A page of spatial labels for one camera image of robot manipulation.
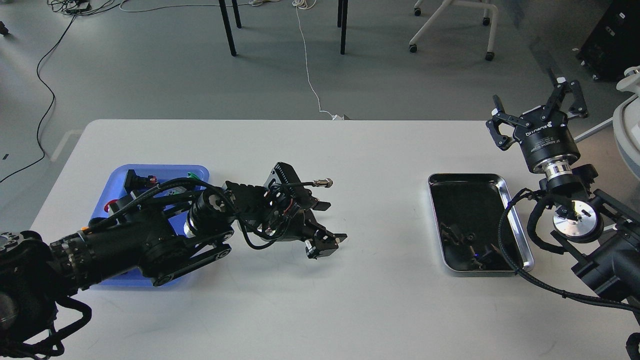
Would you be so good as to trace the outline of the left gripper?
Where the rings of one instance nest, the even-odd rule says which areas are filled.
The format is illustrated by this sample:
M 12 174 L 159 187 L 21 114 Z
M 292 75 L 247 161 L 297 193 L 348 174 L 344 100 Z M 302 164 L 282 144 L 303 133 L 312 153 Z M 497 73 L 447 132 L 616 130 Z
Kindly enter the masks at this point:
M 311 193 L 269 193 L 265 212 L 265 231 L 277 241 L 304 242 L 308 259 L 332 255 L 348 238 L 346 233 L 333 233 L 319 224 L 313 211 L 326 211 L 330 202 Z

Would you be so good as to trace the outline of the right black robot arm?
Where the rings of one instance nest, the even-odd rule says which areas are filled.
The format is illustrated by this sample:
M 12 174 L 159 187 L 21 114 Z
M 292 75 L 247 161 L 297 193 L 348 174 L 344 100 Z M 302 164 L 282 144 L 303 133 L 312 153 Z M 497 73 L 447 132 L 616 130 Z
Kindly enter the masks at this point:
M 590 185 L 598 176 L 592 164 L 574 167 L 580 158 L 569 130 L 569 120 L 587 117 L 581 85 L 558 77 L 549 69 L 553 92 L 545 104 L 514 116 L 505 112 L 495 95 L 492 117 L 486 127 L 498 148 L 506 151 L 518 144 L 531 173 L 544 174 L 537 191 L 521 189 L 503 211 L 497 242 L 505 262 L 516 275 L 531 284 L 586 305 L 638 313 L 623 303 L 640 294 L 639 214 L 600 189 Z M 507 253 L 503 223 L 521 199 L 535 200 L 526 232 L 538 248 L 576 259 L 572 272 L 595 296 L 558 289 L 535 278 Z

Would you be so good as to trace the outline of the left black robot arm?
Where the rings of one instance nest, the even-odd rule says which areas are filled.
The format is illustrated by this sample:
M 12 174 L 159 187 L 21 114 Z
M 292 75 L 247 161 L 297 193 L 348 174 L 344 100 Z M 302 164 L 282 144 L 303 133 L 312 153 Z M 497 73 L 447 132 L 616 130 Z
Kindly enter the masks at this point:
M 1 355 L 35 360 L 61 356 L 62 341 L 86 326 L 92 309 L 73 296 L 134 268 L 155 287 L 231 252 L 233 223 L 252 249 L 299 240 L 310 259 L 338 250 L 346 234 L 319 224 L 311 187 L 330 178 L 301 181 L 277 162 L 262 186 L 196 177 L 159 183 L 129 171 L 126 195 L 110 202 L 107 217 L 46 243 L 38 232 L 1 233 Z

